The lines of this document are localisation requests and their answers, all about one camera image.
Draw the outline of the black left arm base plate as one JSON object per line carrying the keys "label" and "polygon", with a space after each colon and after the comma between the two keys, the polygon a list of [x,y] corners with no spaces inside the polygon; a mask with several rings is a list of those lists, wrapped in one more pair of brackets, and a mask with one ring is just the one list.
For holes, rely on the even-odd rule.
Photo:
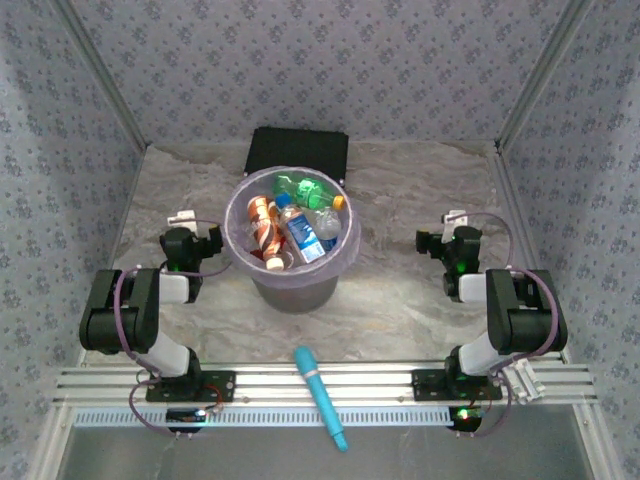
{"label": "black left arm base plate", "polygon": [[165,378],[149,387],[145,399],[149,403],[205,403],[232,402],[236,386],[236,372],[229,370],[202,371],[199,376]]}

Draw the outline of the white plastic bracket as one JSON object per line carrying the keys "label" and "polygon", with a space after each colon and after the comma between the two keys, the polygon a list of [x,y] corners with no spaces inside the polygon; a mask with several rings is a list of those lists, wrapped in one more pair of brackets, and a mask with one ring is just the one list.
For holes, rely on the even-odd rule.
{"label": "white plastic bracket", "polygon": [[544,397],[546,388],[527,359],[504,367],[502,372],[517,403],[526,405]]}

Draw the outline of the green plastic bottle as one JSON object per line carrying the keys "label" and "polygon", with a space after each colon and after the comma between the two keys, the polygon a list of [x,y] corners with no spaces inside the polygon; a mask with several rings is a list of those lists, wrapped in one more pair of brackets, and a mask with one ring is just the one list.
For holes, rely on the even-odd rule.
{"label": "green plastic bottle", "polygon": [[275,196],[287,193],[296,204],[311,210],[341,211],[346,206],[343,195],[333,193],[328,185],[311,177],[278,174],[273,191]]}

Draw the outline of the aluminium extrusion rail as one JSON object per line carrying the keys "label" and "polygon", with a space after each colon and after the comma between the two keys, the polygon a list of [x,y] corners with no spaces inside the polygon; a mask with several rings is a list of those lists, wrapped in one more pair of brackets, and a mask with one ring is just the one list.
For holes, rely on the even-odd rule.
{"label": "aluminium extrusion rail", "polygon": [[[538,379],[545,386],[543,398],[536,404],[594,403],[597,395],[589,369],[585,365],[567,364],[556,356],[531,363]],[[354,362],[322,363],[321,378],[335,405],[399,406],[419,402],[461,405],[467,401],[415,401],[411,372],[417,369],[440,369],[440,362]],[[205,370],[236,372],[232,403],[238,406],[308,406],[312,402],[305,380],[292,363],[271,364],[208,364]],[[52,399],[73,406],[123,406],[132,398],[141,406],[151,405],[145,399],[148,387],[143,386],[147,374],[137,367],[106,364],[94,367],[74,367],[62,370],[55,380]],[[505,403],[501,400],[479,403]],[[205,403],[165,403],[190,405]]]}

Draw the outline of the small circuit board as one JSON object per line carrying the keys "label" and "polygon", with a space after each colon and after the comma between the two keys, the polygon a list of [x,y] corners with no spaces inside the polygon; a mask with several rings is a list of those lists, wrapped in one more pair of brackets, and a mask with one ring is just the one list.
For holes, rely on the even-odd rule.
{"label": "small circuit board", "polygon": [[168,429],[176,434],[195,434],[208,419],[208,412],[201,408],[169,408],[165,414]]}
{"label": "small circuit board", "polygon": [[462,433],[475,433],[481,426],[484,411],[480,407],[450,407],[452,424],[449,430]]}

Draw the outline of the teal marker pen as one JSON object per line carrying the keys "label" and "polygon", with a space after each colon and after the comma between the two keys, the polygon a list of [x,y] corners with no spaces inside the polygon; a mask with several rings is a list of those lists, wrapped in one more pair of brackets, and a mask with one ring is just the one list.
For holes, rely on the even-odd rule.
{"label": "teal marker pen", "polygon": [[340,452],[346,452],[348,450],[348,442],[344,434],[343,425],[321,378],[318,364],[312,351],[306,346],[296,348],[294,361],[298,372],[307,384],[329,436],[333,439]]}

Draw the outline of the grey bin with purple liner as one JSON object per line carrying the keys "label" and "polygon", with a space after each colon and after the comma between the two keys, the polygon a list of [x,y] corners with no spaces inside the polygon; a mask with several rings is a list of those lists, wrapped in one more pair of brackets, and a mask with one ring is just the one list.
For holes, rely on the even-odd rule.
{"label": "grey bin with purple liner", "polygon": [[257,195],[271,194],[276,177],[284,174],[298,178],[313,178],[323,183],[334,194],[346,194],[329,176],[304,167],[276,166],[245,177],[233,189],[225,208],[222,234],[227,255],[241,272],[273,289],[307,287],[340,276],[355,263],[360,249],[361,226],[350,199],[345,200],[346,206],[339,213],[341,232],[337,245],[324,258],[307,266],[270,272],[263,261],[251,254],[251,250],[256,248],[257,244],[249,232],[249,200]]}

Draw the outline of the brown coffee bottle cream cap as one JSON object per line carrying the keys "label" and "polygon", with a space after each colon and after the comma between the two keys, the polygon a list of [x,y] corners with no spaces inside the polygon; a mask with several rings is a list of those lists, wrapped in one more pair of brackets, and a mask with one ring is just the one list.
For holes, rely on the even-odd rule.
{"label": "brown coffee bottle cream cap", "polygon": [[279,226],[275,201],[267,196],[253,197],[247,212],[253,236],[261,250],[262,259],[268,271],[283,271],[283,234]]}

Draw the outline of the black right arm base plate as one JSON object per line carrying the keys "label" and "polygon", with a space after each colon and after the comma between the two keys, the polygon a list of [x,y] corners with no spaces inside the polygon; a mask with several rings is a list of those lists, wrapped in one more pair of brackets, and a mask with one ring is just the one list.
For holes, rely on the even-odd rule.
{"label": "black right arm base plate", "polygon": [[486,377],[454,375],[444,369],[417,369],[411,372],[415,401],[501,400],[502,390]]}

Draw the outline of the round metal bin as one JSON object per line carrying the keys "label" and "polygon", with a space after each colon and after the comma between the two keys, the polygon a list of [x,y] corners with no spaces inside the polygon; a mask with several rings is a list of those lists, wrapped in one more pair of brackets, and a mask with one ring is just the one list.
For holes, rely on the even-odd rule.
{"label": "round metal bin", "polygon": [[325,305],[333,296],[339,277],[304,287],[275,288],[252,279],[258,293],[272,308],[289,314],[308,313]]}

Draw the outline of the clear bottle blue white label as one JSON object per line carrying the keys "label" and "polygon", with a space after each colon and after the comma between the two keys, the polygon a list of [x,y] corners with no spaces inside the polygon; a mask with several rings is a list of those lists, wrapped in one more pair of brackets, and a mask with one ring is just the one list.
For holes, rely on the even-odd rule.
{"label": "clear bottle blue white label", "polygon": [[287,241],[304,265],[326,256],[317,235],[302,209],[295,205],[288,193],[276,196],[279,221]]}

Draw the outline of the aluminium frame post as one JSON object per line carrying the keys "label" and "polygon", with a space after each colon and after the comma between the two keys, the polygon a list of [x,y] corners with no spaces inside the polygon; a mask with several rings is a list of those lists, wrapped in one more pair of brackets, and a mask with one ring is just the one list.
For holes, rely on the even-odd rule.
{"label": "aluminium frame post", "polygon": [[505,154],[514,144],[595,2],[596,0],[567,1],[495,140],[499,154]]}
{"label": "aluminium frame post", "polygon": [[71,0],[48,0],[48,2],[58,15],[62,27],[76,46],[94,82],[104,95],[107,104],[112,108],[125,134],[136,149],[144,153],[147,143],[134,115],[121,95],[113,76],[110,74]]}

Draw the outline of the clear bottle red white label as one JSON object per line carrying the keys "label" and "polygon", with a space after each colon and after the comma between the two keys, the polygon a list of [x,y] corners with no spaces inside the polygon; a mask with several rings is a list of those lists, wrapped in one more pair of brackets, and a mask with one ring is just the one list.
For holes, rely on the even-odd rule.
{"label": "clear bottle red white label", "polygon": [[[263,259],[263,254],[260,249],[254,249],[250,252],[250,254],[258,258],[259,260]],[[284,267],[286,269],[291,268],[296,263],[296,256],[294,254],[294,251],[292,250],[292,248],[290,247],[287,241],[284,241],[282,243],[281,257],[284,263]]]}

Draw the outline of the black hard case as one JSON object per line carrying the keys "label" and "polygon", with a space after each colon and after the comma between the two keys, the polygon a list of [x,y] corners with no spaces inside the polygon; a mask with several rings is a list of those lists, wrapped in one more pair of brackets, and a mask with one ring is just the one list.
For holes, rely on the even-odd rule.
{"label": "black hard case", "polygon": [[248,176],[271,167],[303,167],[345,184],[349,136],[342,132],[258,127],[244,167]]}

